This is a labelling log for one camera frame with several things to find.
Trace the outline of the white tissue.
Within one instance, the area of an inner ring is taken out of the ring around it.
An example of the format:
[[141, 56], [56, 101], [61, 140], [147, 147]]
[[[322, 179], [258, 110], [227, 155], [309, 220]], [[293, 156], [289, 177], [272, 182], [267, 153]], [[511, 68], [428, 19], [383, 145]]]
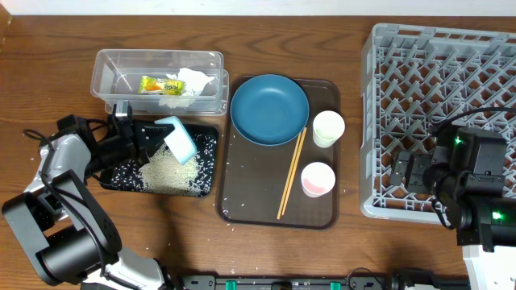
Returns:
[[189, 68], [181, 68], [178, 74], [167, 73], [166, 77], [185, 83], [185, 88], [180, 96], [162, 97], [160, 99], [160, 106], [167, 106], [171, 109], [190, 106], [195, 102], [195, 99], [202, 94], [206, 85], [215, 80], [215, 77], [209, 77], [201, 71], [195, 71]]

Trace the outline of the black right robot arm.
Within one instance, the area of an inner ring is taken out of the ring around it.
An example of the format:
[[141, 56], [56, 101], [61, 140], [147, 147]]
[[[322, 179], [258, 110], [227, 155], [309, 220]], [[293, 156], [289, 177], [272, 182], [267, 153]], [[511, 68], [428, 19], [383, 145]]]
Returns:
[[456, 232], [472, 289], [515, 287], [515, 201], [504, 197], [506, 140], [497, 132], [450, 126], [432, 153], [400, 151], [391, 184], [430, 194], [439, 222]]

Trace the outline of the white green cup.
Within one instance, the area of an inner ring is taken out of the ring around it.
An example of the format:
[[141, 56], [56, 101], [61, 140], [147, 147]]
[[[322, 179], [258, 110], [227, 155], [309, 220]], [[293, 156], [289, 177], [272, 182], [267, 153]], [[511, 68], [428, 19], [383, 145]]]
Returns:
[[314, 118], [313, 141], [318, 147], [330, 147], [343, 135], [345, 128], [345, 121], [339, 113], [325, 110]]

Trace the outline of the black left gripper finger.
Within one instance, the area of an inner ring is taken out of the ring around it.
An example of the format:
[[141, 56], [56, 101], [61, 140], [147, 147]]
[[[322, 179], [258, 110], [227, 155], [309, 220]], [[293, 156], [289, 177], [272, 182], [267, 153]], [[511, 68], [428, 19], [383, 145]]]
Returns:
[[141, 143], [138, 144], [138, 155], [136, 160], [138, 161], [140, 166], [148, 164], [150, 162], [150, 158], [153, 157], [156, 152], [162, 147], [164, 144], [163, 139], [145, 139]]
[[154, 122], [135, 121], [135, 135], [142, 141], [162, 141], [175, 130], [173, 124], [156, 124]]

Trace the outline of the light blue bowl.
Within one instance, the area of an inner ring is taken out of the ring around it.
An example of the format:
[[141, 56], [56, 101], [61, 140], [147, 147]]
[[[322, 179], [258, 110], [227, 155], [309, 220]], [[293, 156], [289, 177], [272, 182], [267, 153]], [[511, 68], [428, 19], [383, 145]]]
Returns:
[[155, 121], [158, 125], [173, 125], [173, 131], [164, 138], [164, 142], [176, 160], [185, 165], [197, 154], [197, 147], [178, 117], [171, 116]]

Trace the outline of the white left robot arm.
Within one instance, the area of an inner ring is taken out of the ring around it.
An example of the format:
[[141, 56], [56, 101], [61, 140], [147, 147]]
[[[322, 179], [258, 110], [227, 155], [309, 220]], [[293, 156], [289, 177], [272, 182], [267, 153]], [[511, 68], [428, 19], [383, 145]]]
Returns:
[[40, 165], [33, 181], [2, 206], [5, 218], [35, 272], [51, 286], [83, 289], [181, 289], [158, 259], [144, 258], [123, 246], [114, 223], [87, 189], [128, 159], [149, 162], [172, 124], [132, 117], [122, 101], [106, 120], [70, 114], [45, 136], [26, 129], [39, 142]]

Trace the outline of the white pink cup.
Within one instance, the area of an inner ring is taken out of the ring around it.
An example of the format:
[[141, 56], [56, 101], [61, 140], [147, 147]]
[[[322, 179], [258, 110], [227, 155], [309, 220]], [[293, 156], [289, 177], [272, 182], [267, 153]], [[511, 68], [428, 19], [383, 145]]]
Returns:
[[308, 197], [321, 197], [335, 186], [336, 177], [333, 169], [322, 162], [306, 165], [301, 174], [302, 191]]

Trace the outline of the green yellow snack wrapper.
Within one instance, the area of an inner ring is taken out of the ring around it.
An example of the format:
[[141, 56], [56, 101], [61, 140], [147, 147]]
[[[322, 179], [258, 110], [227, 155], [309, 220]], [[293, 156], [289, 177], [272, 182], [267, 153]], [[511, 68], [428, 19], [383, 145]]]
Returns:
[[139, 94], [181, 95], [185, 90], [185, 82], [169, 79], [142, 76]]

